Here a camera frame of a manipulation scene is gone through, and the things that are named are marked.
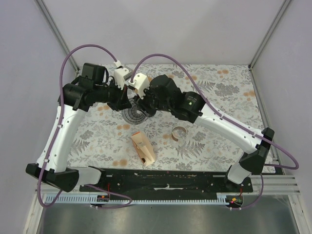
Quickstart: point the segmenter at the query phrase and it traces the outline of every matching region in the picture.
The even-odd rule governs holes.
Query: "white panel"
[[[254,68],[275,141],[299,161],[292,172],[308,210],[312,192],[312,1],[295,0]],[[283,155],[283,162],[291,163]]]
[[[20,234],[37,184],[25,168],[51,132],[65,55],[34,1],[1,0],[0,12],[0,233]]]
[[[283,0],[45,0],[70,49],[96,43],[123,63],[249,64]],[[98,49],[74,57],[112,63]],[[158,58],[149,63],[168,63]]]

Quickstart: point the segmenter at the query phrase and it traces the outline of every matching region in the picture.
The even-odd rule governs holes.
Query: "metal frame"
[[[62,47],[63,51],[65,53],[69,53],[69,47],[66,44],[66,41],[64,40],[60,30],[58,29],[56,23],[53,20],[52,15],[50,14],[47,6],[45,5],[43,0],[35,0],[37,3],[40,11],[42,12],[43,16],[45,17],[48,25],[50,26],[52,32],[56,36],[60,46]],[[265,107],[262,103],[258,86],[256,84],[256,81],[253,76],[253,68],[258,61],[259,56],[263,52],[264,48],[266,47],[269,39],[273,35],[275,29],[277,28],[278,24],[281,21],[281,18],[285,14],[286,10],[290,6],[292,0],[284,0],[282,3],[281,7],[279,8],[273,22],[271,23],[268,31],[266,32],[259,48],[257,49],[250,65],[250,72],[251,72],[251,78],[252,78],[252,83],[255,91],[255,95],[258,101],[259,105],[259,110],[260,114],[262,116],[263,124],[265,127],[269,127],[270,123],[268,120],[268,117],[266,115]],[[73,66],[73,68],[76,70],[76,72],[79,72],[79,66],[76,63],[76,61],[71,57],[70,58],[70,63]],[[278,155],[278,152],[276,149],[272,150],[273,152],[273,160],[276,162],[281,162],[280,157]],[[263,195],[288,195],[290,203],[291,203],[291,208],[293,211],[293,215],[295,217],[298,229],[301,234],[312,234],[312,228],[311,224],[309,222],[309,218],[306,216],[305,212],[305,205],[304,202],[302,201],[302,197],[300,195],[300,191],[298,188],[298,185],[295,181],[294,176],[292,175],[264,175],[264,192]],[[261,188],[261,180],[259,176],[251,176],[252,179],[252,184],[254,187],[254,192],[246,195],[255,195],[258,194],[260,188]],[[43,198],[44,200],[46,199],[47,195],[52,195],[56,194],[58,192],[57,189],[48,186],[48,185],[42,185],[42,193],[43,193]],[[224,195],[234,195],[234,194],[218,194],[219,196],[224,196]],[[87,192],[79,192],[79,187],[75,188],[72,190],[70,193],[67,194],[67,196],[73,196],[73,197],[79,197],[79,196],[90,196],[90,193]],[[25,234],[29,233],[36,233],[41,214],[43,212],[43,208],[39,205],[39,202],[37,201],[37,196],[34,194],[34,198],[32,201],[31,209],[29,211],[29,215],[26,221],[25,229],[24,232]]]

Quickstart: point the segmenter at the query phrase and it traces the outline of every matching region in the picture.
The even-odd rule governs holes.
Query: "paper bag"
[[[149,166],[155,162],[156,156],[154,154],[153,147],[148,138],[142,132],[133,134],[131,139],[144,166]]]

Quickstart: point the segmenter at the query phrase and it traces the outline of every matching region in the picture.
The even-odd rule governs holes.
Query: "cable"
[[[108,210],[108,209],[117,209],[117,208],[122,208],[122,207],[126,207],[126,206],[129,206],[131,203],[132,203],[132,199],[129,197],[129,196],[126,196],[126,195],[122,195],[122,194],[116,194],[116,193],[112,193],[112,192],[109,192],[109,191],[106,191],[104,189],[101,189],[101,188],[98,188],[92,184],[86,184],[85,186],[88,186],[90,188],[93,188],[93,189],[96,189],[96,190],[99,190],[101,192],[104,192],[104,193],[107,193],[108,195],[115,195],[115,196],[120,196],[120,197],[124,197],[126,199],[129,200],[128,203],[126,204],[122,204],[122,205],[118,205],[118,206],[111,206],[111,207],[97,207],[97,209],[101,209],[101,210]]]
[[[245,210],[245,209],[248,209],[252,206],[254,206],[255,204],[258,203],[258,201],[260,200],[260,198],[262,197],[262,194],[263,194],[263,188],[264,188],[264,181],[263,181],[263,176],[262,174],[260,174],[260,177],[261,177],[261,190],[259,192],[259,196],[256,198],[256,200],[252,203],[250,203],[249,205],[247,206],[244,206],[244,207],[239,207],[239,208],[230,208],[230,210],[235,210],[235,211],[240,211],[240,210]]]
[[[136,75],[136,72],[139,68],[139,66],[147,59],[151,58],[151,57],[164,57],[164,58],[167,58],[167,59],[170,59],[171,61],[173,61],[177,66],[179,66],[182,71],[187,75],[187,77],[190,79],[190,81],[192,82],[193,86],[195,87],[195,89],[198,91],[198,93],[200,94],[200,96],[205,100],[205,102],[207,103],[207,105],[213,110],[213,112],[216,113],[216,115],[218,115],[219,117],[222,116],[222,114],[215,109],[214,106],[212,106],[210,104],[210,102],[206,99],[206,97],[204,96],[204,94],[202,93],[202,91],[200,90],[200,88],[196,85],[195,81],[193,80],[193,78],[191,77],[191,75],[188,73],[188,71],[182,66],[181,63],[179,63],[177,60],[175,60],[173,57],[171,56],[168,56],[168,55],[164,55],[164,54],[151,54],[151,55],[148,55],[146,57],[144,57],[135,67],[135,69],[133,70],[133,74],[131,76],[131,79],[130,81],[133,82],[133,79]],[[284,165],[278,165],[278,164],[264,164],[264,166],[270,166],[270,167],[278,167],[278,168],[285,168],[285,169],[292,169],[292,170],[297,170],[299,168],[299,163],[297,162],[297,160],[291,155],[291,153],[289,153],[287,150],[285,150],[283,147],[279,146],[278,144],[258,135],[258,134],[255,134],[253,131],[251,131],[250,129],[248,128],[245,128],[244,126],[241,126],[239,123],[236,123],[235,121],[231,120],[230,118],[228,117],[225,117],[223,116],[222,117],[224,120],[230,122],[231,124],[235,125],[236,127],[239,127],[240,129],[246,131],[247,133],[251,134],[251,135],[255,135],[255,137],[269,143],[270,145],[276,147],[277,149],[279,149],[280,151],[282,151],[284,154],[286,154],[295,164],[294,167],[291,167],[291,166],[284,166]]]
[[[96,48],[99,48],[99,49],[102,49],[104,50],[106,53],[108,53],[115,62],[117,62],[117,59],[116,57],[107,49],[105,49],[104,47],[100,46],[100,45],[94,45],[94,44],[86,44],[86,45],[81,45],[81,46],[78,46],[76,47],[75,49],[73,49],[71,52],[69,52],[69,54],[65,57],[64,61],[63,61],[63,64],[61,66],[61,69],[60,69],[60,73],[59,73],[59,93],[60,93],[60,115],[59,115],[59,118],[58,118],[58,125],[61,125],[62,124],[62,120],[63,120],[63,116],[64,116],[64,94],[63,94],[63,73],[64,73],[64,68],[65,68],[65,64],[67,62],[67,60],[70,58],[70,56],[76,52],[77,50],[80,50],[82,48],[85,48],[85,47],[96,47]],[[44,158],[44,163],[42,165],[42,169],[40,171],[40,174],[39,174],[39,178],[38,178],[38,184],[37,184],[37,197],[38,197],[38,201],[40,203],[40,205],[42,207],[45,207],[45,208],[48,208],[48,207],[51,207],[55,202],[56,200],[58,199],[59,195],[61,194],[62,190],[60,190],[58,192],[58,194],[56,195],[56,197],[54,198],[54,200],[46,205],[43,201],[42,201],[42,198],[41,198],[41,181],[42,181],[42,176],[43,176],[43,173],[45,171],[45,168],[46,168],[46,165],[47,165],[47,161],[49,159],[49,156],[50,156],[50,152],[52,150],[52,147],[53,147],[53,144],[57,138],[57,135],[59,133],[59,127],[56,128],[54,134],[53,134],[53,137],[52,137],[52,140],[50,142],[50,145],[47,149],[47,153],[45,155],[45,158]]]

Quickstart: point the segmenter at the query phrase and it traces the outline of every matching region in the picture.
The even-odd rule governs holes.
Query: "patterned table surface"
[[[114,67],[106,66],[112,75]],[[236,119],[263,129],[247,66],[185,65],[200,89],[215,106]],[[138,72],[150,78],[166,74],[182,91],[195,91],[191,82],[175,65],[142,65]],[[185,145],[171,144],[172,125],[188,129]],[[130,139],[144,132],[154,146],[156,162],[144,167]],[[106,104],[93,105],[82,121],[68,158],[72,167],[159,169],[187,171],[227,171],[242,150],[229,140],[200,126],[180,121],[167,112],[157,114],[140,125],[127,124],[121,112]],[[266,163],[272,163],[271,155]],[[273,167],[263,172],[274,173]]]

